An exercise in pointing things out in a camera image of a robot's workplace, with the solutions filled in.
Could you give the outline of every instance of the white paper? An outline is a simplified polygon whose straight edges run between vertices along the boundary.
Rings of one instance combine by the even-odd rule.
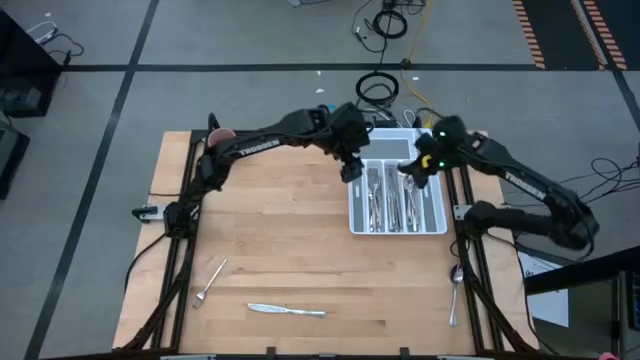
[[[525,277],[541,274],[562,266],[542,260],[525,253],[518,252]],[[536,319],[548,321],[556,325],[569,327],[569,292],[565,290],[551,291],[544,294],[528,296],[529,311]]]

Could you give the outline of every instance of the yellow cable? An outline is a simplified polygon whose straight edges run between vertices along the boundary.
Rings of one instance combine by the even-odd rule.
[[[416,49],[418,48],[418,40],[420,39],[420,34],[424,29],[424,24],[427,22],[427,17],[429,17],[429,14],[431,13],[431,7],[433,6],[433,1],[434,0],[427,0],[428,2],[427,7],[424,10],[424,13],[422,14],[422,19],[420,19],[420,28],[418,30],[418,34],[416,35],[416,38],[413,41],[413,46],[411,47],[411,53],[407,58],[409,61],[411,61],[411,58],[413,58],[413,55]],[[409,85],[409,82],[407,82],[407,80],[404,78],[404,70],[402,69],[400,69],[400,77],[402,78],[402,82],[404,82],[404,84],[407,86],[407,88],[413,94],[413,96],[420,99],[423,103],[425,103],[425,105],[427,105],[428,108],[433,109],[429,100],[427,100],[424,96],[420,95],[420,93],[418,93],[411,85]],[[425,120],[426,122],[424,127],[430,128],[433,125],[433,120],[434,120],[433,114],[429,114],[429,116]]]

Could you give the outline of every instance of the cable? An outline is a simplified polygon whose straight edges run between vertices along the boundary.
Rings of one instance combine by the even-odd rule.
[[[160,242],[160,240],[164,239],[166,236],[167,236],[166,233],[160,235],[160,237],[155,239],[151,244],[147,245],[147,247],[142,249],[142,251],[140,251],[140,253],[138,255],[136,255],[136,257],[133,258],[133,261],[131,261],[131,265],[129,265],[129,269],[127,269],[127,275],[125,275],[125,278],[124,278],[124,292],[125,293],[127,292],[127,286],[129,285],[129,276],[131,275],[131,270],[133,270],[133,266],[136,264],[138,259],[140,259],[140,257],[142,255],[144,255],[144,253],[149,251],[152,247],[156,246]]]
[[[320,4],[323,2],[329,2],[331,0],[316,0],[316,1],[312,1],[312,2],[304,2],[302,0],[300,0],[300,5],[315,5],[315,4]]]
[[[13,120],[11,120],[11,117],[7,114],[7,112],[3,111],[2,115],[4,115],[4,117],[7,118],[7,122],[9,122],[9,128],[15,129],[15,127],[13,127]]]
[[[516,251],[516,259],[518,259],[518,267],[520,268],[520,275],[522,276],[522,281],[523,281],[523,286],[524,286],[524,269],[522,267],[522,261],[520,260],[520,256],[518,256],[518,248],[516,245],[512,244],[510,241],[505,240],[503,238],[497,237],[495,235],[491,235],[489,233],[486,234],[490,239],[493,240],[497,240],[503,244],[507,244],[511,247],[513,247],[513,249]],[[554,354],[554,355],[558,355],[558,352],[555,351],[551,346],[549,346],[549,344],[547,344],[544,340],[542,340],[540,338],[540,336],[538,335],[538,333],[535,331],[535,329],[533,328],[533,324],[531,323],[531,313],[529,312],[529,300],[527,297],[527,293],[524,293],[524,305],[525,305],[525,310],[527,311],[527,325],[529,325],[529,330],[531,330],[531,333],[533,334],[533,336],[536,337],[536,339],[538,339],[538,342],[540,342],[542,345],[544,345],[547,349],[549,349],[549,351]]]
[[[420,14],[420,12],[422,11],[422,9],[425,8],[425,6],[427,6],[427,1],[426,0],[419,0],[420,4],[413,4],[411,2],[405,2],[405,3],[398,3],[397,5],[400,6],[400,9],[402,9],[403,6],[407,7],[407,13],[409,15],[418,15]],[[418,7],[418,11],[416,12],[411,12],[411,10],[409,10],[412,6],[417,6]]]
[[[404,70],[409,69],[411,67],[411,59],[413,58],[413,55],[415,54],[416,49],[418,48],[418,40],[420,39],[420,34],[424,29],[424,24],[427,22],[427,17],[429,17],[429,14],[431,13],[432,6],[433,6],[433,0],[428,0],[428,4],[426,4],[426,9],[422,13],[422,19],[420,19],[420,27],[418,29],[418,33],[416,34],[416,38],[413,40],[413,46],[411,47],[411,52],[409,53],[409,56],[406,59],[402,60],[401,62],[402,67],[400,68],[400,78],[402,78],[402,82],[404,83],[404,85],[407,87],[407,89],[409,89],[409,91],[413,94],[413,96],[420,99],[420,101],[422,101],[429,109],[433,109],[433,105],[431,105],[431,103],[429,102],[429,100],[427,100],[427,98],[420,95],[420,93],[409,84],[409,82],[404,77]],[[425,127],[429,127],[429,128],[433,127],[433,120],[434,120],[433,116],[429,116],[428,118],[426,118]]]
[[[628,355],[630,352],[632,352],[633,350],[637,350],[638,348],[640,348],[640,344],[638,344],[638,345],[636,345],[636,346],[632,347],[631,349],[627,349],[627,350],[625,350],[625,351],[624,351],[624,354],[625,354],[625,355]]]
[[[67,39],[68,39],[68,40],[69,40],[73,45],[77,46],[77,47],[80,49],[80,52],[78,52],[78,53],[76,53],[76,54],[73,54],[73,53],[71,53],[71,52],[68,52],[69,56],[71,56],[71,57],[77,57],[77,56],[80,56],[80,55],[84,54],[84,46],[82,46],[82,45],[78,44],[78,43],[77,43],[77,42],[75,42],[75,41],[74,41],[74,40],[73,40],[69,35],[67,35],[67,34],[63,34],[63,33],[58,33],[58,34],[56,34],[56,35],[52,36],[52,37],[51,37],[51,39],[49,39],[49,40],[47,40],[46,42],[44,42],[44,43],[42,44],[42,46],[44,46],[44,45],[46,45],[46,44],[49,44],[50,42],[52,42],[53,40],[55,40],[55,39],[57,39],[57,38],[59,38],[59,37],[67,38]],[[62,50],[51,50],[51,51],[47,52],[47,54],[49,54],[49,55],[51,55],[51,54],[53,54],[53,53],[61,53],[61,54],[64,54],[64,55],[66,55],[66,54],[67,54],[67,52],[64,52],[64,51],[62,51]]]
[[[366,37],[362,37],[360,36],[360,27],[358,26],[356,29],[354,29],[354,27],[356,26],[356,18],[358,17],[358,14],[360,13],[360,11],[362,11],[365,7],[367,7],[367,5],[369,5],[371,3],[371,1],[373,0],[368,0],[366,3],[364,3],[362,6],[360,6],[360,8],[356,11],[356,13],[353,15],[353,18],[351,19],[351,34],[354,35],[356,37],[356,39],[358,39],[358,41],[360,42],[360,44],[362,46],[364,46],[364,48],[369,51],[370,53],[374,53],[374,54],[379,54],[383,51],[385,51],[387,49],[387,43],[385,42],[384,46],[382,47],[382,49],[380,50],[373,50],[371,48],[369,48],[367,46],[367,44],[364,42],[364,40],[366,40]]]
[[[407,117],[407,113],[411,114],[411,120],[409,120],[409,118]],[[402,115],[404,117],[404,121],[407,123],[407,127],[413,127],[413,123],[416,121],[416,113],[409,109],[406,109],[402,112]]]
[[[599,171],[598,169],[596,169],[596,166],[595,166],[597,161],[609,162],[610,164],[612,164],[616,168],[616,170]],[[563,184],[563,183],[567,183],[567,182],[570,182],[570,181],[574,181],[574,180],[578,180],[578,179],[584,179],[584,178],[587,178],[587,177],[590,177],[590,176],[595,176],[595,175],[598,175],[598,176],[606,179],[605,181],[603,181],[602,183],[594,186],[593,188],[588,190],[584,195],[581,195],[579,197],[580,199],[583,199],[583,198],[587,197],[588,195],[590,195],[591,193],[593,193],[596,189],[601,188],[602,186],[606,185],[610,181],[616,181],[616,184],[610,190],[604,192],[603,194],[601,194],[601,195],[599,195],[599,196],[597,196],[597,197],[595,197],[593,199],[586,200],[585,203],[588,204],[588,203],[591,203],[591,202],[593,202],[595,200],[601,199],[601,198],[603,198],[605,196],[608,196],[608,195],[611,195],[611,194],[615,194],[617,192],[623,192],[623,191],[628,191],[628,190],[635,189],[635,187],[627,187],[627,186],[635,185],[637,183],[640,183],[640,177],[634,178],[634,179],[622,179],[622,174],[624,174],[625,172],[627,172],[627,171],[629,171],[631,169],[636,169],[636,168],[638,168],[637,160],[632,162],[629,166],[626,166],[624,168],[620,168],[618,166],[618,164],[616,164],[615,161],[613,161],[611,159],[608,159],[608,158],[596,158],[596,159],[593,159],[591,161],[591,169],[594,171],[592,174],[574,176],[572,178],[560,181],[559,183]],[[603,174],[611,174],[611,173],[616,173],[616,175],[613,176],[613,177],[606,177],[606,176],[603,175]],[[514,191],[514,192],[508,192],[508,193],[519,193],[519,192],[520,191]],[[507,202],[505,202],[504,204],[512,206],[512,207],[517,207],[517,208],[542,207],[542,206],[544,206],[542,204],[512,204],[512,203],[507,203]]]
[[[420,111],[426,111],[426,112],[429,112],[429,113],[431,113],[431,114],[435,115],[435,116],[438,118],[438,120],[441,120],[441,119],[443,119],[443,118],[444,118],[444,116],[440,115],[440,113],[439,113],[439,112],[435,111],[435,110],[434,110],[434,109],[432,109],[432,108],[420,108],[420,109],[416,110],[416,114],[420,114]]]
[[[167,197],[180,196],[180,194],[156,194],[156,193],[152,193],[151,191],[149,191],[149,195],[151,195],[151,196],[167,196]]]
[[[57,29],[57,28],[58,28],[58,25],[56,25],[56,23],[55,23],[55,22],[53,22],[53,21],[43,21],[43,22],[41,22],[40,24],[38,24],[38,25],[36,25],[36,26],[32,27],[31,29],[27,30],[27,31],[26,31],[26,33],[28,34],[28,33],[32,32],[33,30],[35,30],[35,29],[37,29],[37,28],[39,28],[40,26],[45,25],[45,24],[51,24],[51,25],[53,25],[53,29]]]
[[[365,3],[358,10],[358,12],[364,6],[366,6],[368,3],[369,2]],[[387,22],[387,31],[386,32],[382,32],[382,29],[380,29],[380,21],[381,21],[382,17],[385,16],[385,15],[389,18],[389,21]],[[402,21],[403,21],[403,30],[398,32],[398,33],[395,33],[395,34],[389,34],[389,31],[391,29],[391,19],[392,18],[398,18],[398,17],[401,18]],[[402,17],[402,15],[400,13],[398,13],[396,11],[393,11],[393,10],[383,9],[382,11],[380,11],[376,15],[375,20],[374,20],[374,24],[373,24],[373,28],[376,31],[376,33],[378,33],[384,39],[384,45],[382,47],[382,50],[380,51],[380,54],[381,54],[380,55],[380,61],[378,62],[378,66],[376,66],[376,69],[373,72],[364,75],[363,77],[361,77],[358,80],[358,82],[356,83],[356,94],[358,95],[359,99],[362,99],[363,101],[365,101],[365,102],[367,102],[367,103],[369,103],[371,105],[374,105],[374,106],[388,106],[388,105],[391,105],[396,100],[396,98],[398,97],[398,92],[399,92],[400,85],[398,84],[398,80],[394,76],[392,76],[390,74],[387,74],[387,73],[380,72],[380,67],[382,66],[382,62],[384,61],[384,55],[385,55],[385,52],[387,50],[388,40],[390,38],[391,39],[395,39],[395,38],[398,38],[398,37],[401,37],[402,35],[404,35],[404,33],[407,30],[407,22],[406,22],[406,19],[404,19],[404,17]],[[354,33],[354,35],[356,35],[358,40],[360,40],[360,42],[363,43],[363,45],[364,45],[364,42],[362,41],[362,37],[360,37],[359,33],[356,32],[356,33]],[[370,89],[372,89],[372,88],[374,88],[376,86],[379,86],[378,84],[381,84],[381,83],[374,84],[374,85],[370,86],[367,90],[362,91],[362,86],[364,85],[364,82],[366,80],[369,80],[369,79],[372,79],[372,78],[375,78],[375,77],[385,78],[385,79],[391,81],[391,83],[393,83],[393,90],[392,91],[390,90],[391,88],[389,88],[388,86],[385,86],[388,90],[390,90],[390,94],[388,96],[383,97],[383,98],[371,98],[371,97],[366,96],[366,93],[367,93],[368,90],[370,90]]]

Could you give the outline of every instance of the metal utensil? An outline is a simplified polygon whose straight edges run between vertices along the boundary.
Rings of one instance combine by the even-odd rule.
[[[398,184],[398,172],[395,166],[385,168],[387,183],[387,208],[389,213],[389,231],[402,231],[402,209],[400,203],[400,187]]]
[[[411,176],[403,176],[402,178],[405,203],[407,205],[407,229],[411,232],[418,232],[420,219],[418,218],[418,206],[415,200],[415,182]]]
[[[267,305],[267,304],[248,304],[249,309],[257,312],[263,312],[268,314],[295,314],[295,315],[309,315],[317,318],[325,318],[327,316],[326,311],[309,311],[309,310],[296,310],[288,309],[282,306]]]
[[[453,299],[451,300],[451,315],[449,315],[449,326],[458,326],[458,320],[456,319],[456,295],[458,294],[458,284],[464,279],[464,272],[462,271],[462,265],[455,264],[451,268],[451,274],[449,275],[451,282],[453,283]]]
[[[369,231],[382,231],[382,221],[380,220],[381,212],[380,203],[378,201],[378,193],[380,189],[380,175],[378,169],[367,169],[367,185],[369,195]]]
[[[204,290],[196,294],[196,298],[193,300],[193,307],[195,309],[199,308],[202,302],[204,301],[204,298],[207,297],[207,291],[209,291],[211,284],[213,284],[213,281],[216,279],[216,277],[218,277],[218,274],[220,274],[220,271],[222,271],[222,268],[225,266],[226,263],[227,263],[227,259],[225,258],[224,260],[222,260],[222,264],[220,264],[220,266],[218,267],[218,270],[216,270],[216,273],[213,274],[213,276],[211,277],[211,280],[209,280],[209,283],[207,284],[207,286],[205,286]]]

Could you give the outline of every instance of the white plastic tray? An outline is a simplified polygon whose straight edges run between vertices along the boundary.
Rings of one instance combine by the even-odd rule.
[[[369,134],[371,145],[362,153],[364,163],[363,175],[360,179],[349,183],[349,227],[354,234],[370,235],[430,235],[447,232],[446,213],[442,201],[442,188],[438,176],[431,176],[427,186],[419,191],[416,198],[420,224],[417,232],[407,229],[405,198],[399,189],[402,208],[402,230],[389,230],[387,204],[387,178],[384,168],[395,167],[399,162],[414,160],[418,156],[413,144],[428,129],[375,129]],[[367,169],[379,169],[382,183],[382,231],[372,232],[369,227],[369,198]]]

